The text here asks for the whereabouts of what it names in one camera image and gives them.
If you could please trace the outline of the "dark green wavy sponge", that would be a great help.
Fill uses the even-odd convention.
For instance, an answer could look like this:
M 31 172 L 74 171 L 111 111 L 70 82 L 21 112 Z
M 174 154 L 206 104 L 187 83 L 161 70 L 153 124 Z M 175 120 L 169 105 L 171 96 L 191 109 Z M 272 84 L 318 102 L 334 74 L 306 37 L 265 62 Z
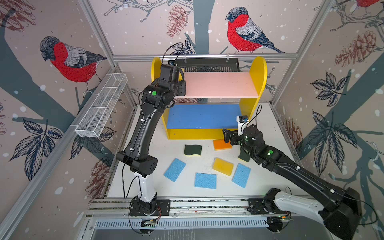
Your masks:
M 201 145 L 185 145 L 184 155 L 186 156 L 201 156 L 202 146 Z
M 238 159 L 248 163 L 250 161 L 250 156 L 242 148 L 240 148 Z

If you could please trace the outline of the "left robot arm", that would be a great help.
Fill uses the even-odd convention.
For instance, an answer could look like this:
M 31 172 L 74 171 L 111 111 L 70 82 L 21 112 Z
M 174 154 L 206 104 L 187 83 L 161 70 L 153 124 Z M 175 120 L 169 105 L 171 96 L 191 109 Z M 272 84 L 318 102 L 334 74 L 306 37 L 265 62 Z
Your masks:
M 116 159 L 129 166 L 139 180 L 139 202 L 155 204 L 157 193 L 151 174 L 158 159 L 150 156 L 150 144 L 165 110 L 175 105 L 175 97 L 186 94 L 184 71 L 174 65 L 160 65 L 160 75 L 139 94 L 140 115 L 127 147 Z

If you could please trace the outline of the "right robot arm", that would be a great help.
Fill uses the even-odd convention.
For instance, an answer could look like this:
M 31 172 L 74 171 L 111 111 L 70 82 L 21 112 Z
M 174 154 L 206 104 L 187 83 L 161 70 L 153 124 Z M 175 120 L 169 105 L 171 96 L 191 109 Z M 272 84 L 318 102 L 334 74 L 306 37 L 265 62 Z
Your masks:
M 301 168 L 280 150 L 266 145 L 256 125 L 246 127 L 242 135 L 237 130 L 226 129 L 223 134 L 226 143 L 239 145 L 258 165 L 286 178 L 313 197 L 309 200 L 271 188 L 264 197 L 269 212 L 293 212 L 322 224 L 342 240 L 353 239 L 362 218 L 357 191 L 344 190 Z

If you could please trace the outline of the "yellow shelf unit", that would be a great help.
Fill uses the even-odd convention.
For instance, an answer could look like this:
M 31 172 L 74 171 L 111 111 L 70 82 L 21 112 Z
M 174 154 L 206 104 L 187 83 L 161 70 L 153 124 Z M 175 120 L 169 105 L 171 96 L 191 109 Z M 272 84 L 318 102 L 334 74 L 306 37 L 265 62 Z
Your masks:
M 237 130 L 237 117 L 251 118 L 267 83 L 267 63 L 253 60 L 248 72 L 223 67 L 203 71 L 183 67 L 187 91 L 176 105 L 165 110 L 162 122 L 170 140 L 223 139 L 223 129 Z

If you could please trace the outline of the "orange sponge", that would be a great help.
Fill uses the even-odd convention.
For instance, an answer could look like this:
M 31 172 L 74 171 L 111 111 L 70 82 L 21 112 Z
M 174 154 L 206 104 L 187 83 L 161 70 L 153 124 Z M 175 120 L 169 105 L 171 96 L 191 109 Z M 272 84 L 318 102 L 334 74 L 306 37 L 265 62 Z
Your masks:
M 230 143 L 225 143 L 224 139 L 221 140 L 213 140 L 214 150 L 222 151 L 222 150 L 230 150 L 232 149 L 232 145 Z

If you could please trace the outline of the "yellow orange-tinted sponge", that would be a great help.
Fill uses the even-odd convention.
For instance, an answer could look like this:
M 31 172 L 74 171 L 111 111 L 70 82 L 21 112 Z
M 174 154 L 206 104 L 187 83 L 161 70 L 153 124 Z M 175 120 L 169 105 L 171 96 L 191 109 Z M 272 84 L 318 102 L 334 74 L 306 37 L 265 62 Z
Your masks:
M 216 158 L 213 164 L 213 170 L 222 173 L 226 176 L 231 176 L 234 168 L 234 164 L 222 160 L 220 158 Z

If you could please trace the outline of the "black perforated metal tray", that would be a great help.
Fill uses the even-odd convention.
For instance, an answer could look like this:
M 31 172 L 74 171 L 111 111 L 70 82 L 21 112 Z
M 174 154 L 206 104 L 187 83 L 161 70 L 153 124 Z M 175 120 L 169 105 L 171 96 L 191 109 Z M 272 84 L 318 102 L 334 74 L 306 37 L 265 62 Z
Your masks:
M 188 73 L 240 72 L 238 59 L 186 59 L 177 60 L 176 65 Z

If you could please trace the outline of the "right blue sponge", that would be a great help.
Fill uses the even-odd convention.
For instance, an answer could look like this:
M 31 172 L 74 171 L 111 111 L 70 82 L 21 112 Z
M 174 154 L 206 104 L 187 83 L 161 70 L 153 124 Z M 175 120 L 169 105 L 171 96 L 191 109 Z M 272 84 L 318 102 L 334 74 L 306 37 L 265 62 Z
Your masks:
M 232 182 L 242 188 L 246 188 L 251 169 L 245 165 L 238 164 Z

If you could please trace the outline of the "blue sponge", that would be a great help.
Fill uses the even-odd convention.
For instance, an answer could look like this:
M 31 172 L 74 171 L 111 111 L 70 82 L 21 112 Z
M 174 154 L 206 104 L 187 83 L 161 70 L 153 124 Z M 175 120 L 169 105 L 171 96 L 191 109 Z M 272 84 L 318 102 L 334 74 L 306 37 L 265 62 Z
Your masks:
M 165 171 L 164 177 L 175 183 L 186 165 L 187 164 L 185 162 L 175 158 Z
M 194 187 L 215 190 L 217 188 L 217 175 L 196 173 Z
M 246 188 L 251 169 L 245 165 L 238 164 L 232 182 L 242 188 Z

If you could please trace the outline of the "middle blue sponge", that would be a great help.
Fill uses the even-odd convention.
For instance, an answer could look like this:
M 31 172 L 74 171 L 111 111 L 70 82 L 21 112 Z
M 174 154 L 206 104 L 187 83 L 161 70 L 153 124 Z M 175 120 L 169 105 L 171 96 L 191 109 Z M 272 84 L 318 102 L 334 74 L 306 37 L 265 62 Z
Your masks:
M 215 190 L 217 188 L 217 175 L 196 173 L 194 187 Z

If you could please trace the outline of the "left blue sponge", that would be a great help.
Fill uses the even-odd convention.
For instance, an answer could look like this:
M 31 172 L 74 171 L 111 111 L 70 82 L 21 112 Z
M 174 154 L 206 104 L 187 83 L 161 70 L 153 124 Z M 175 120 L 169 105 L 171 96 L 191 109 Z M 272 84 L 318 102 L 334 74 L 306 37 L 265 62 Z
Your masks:
M 175 158 L 165 171 L 164 177 L 175 183 L 186 165 L 187 164 L 185 162 Z

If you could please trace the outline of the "horizontal aluminium frame bar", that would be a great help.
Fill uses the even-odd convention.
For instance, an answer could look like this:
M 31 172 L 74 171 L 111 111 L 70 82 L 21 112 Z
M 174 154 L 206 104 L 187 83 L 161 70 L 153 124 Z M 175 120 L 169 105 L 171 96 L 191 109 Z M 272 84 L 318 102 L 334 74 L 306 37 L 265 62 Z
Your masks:
M 116 63 L 126 63 L 126 62 L 151 62 L 153 58 L 160 58 L 160 60 L 175 60 L 177 55 L 115 55 L 112 59 Z M 268 61 L 294 61 L 299 57 L 297 53 L 288 53 L 288 54 L 273 54 L 273 53 L 264 53 L 264 54 L 210 54 L 210 55 L 182 55 L 180 54 L 178 59 L 187 61 L 189 59 L 238 59 L 241 61 L 253 60 L 256 57 L 262 57 Z

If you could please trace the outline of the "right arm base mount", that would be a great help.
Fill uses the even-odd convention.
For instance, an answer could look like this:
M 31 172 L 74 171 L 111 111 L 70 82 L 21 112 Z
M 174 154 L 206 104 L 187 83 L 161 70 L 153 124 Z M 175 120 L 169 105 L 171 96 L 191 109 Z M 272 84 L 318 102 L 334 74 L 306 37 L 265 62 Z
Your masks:
M 247 211 L 252 215 L 276 214 L 280 210 L 275 203 L 266 199 L 248 199 Z

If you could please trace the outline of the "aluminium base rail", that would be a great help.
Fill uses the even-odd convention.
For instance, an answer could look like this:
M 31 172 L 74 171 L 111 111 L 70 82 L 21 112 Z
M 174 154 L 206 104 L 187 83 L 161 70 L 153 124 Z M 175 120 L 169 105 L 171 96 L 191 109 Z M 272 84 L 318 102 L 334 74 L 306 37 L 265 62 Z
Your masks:
M 258 213 L 252 214 L 248 211 L 251 205 L 248 202 L 250 196 L 240 197 L 160 197 L 159 202 L 169 200 L 170 203 L 161 208 L 161 211 L 155 210 L 153 214 L 139 213 L 137 216 L 131 214 L 133 206 L 130 205 L 131 198 L 126 200 L 122 198 L 105 198 L 93 200 L 89 209 L 84 213 L 85 218 L 100 219 L 127 219 L 127 218 L 150 218 L 158 216 L 161 219 L 181 219 L 181 218 L 230 218 L 230 217 L 299 217 L 300 215 L 287 211 L 275 214 Z

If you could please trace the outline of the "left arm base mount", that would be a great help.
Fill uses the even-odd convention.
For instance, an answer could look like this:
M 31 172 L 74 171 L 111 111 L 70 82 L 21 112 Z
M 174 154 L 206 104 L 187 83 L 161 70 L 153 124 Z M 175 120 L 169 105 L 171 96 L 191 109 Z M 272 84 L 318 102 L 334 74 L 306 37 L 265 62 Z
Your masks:
M 153 200 L 150 203 L 135 198 L 131 201 L 129 216 L 168 216 L 170 214 L 170 200 Z

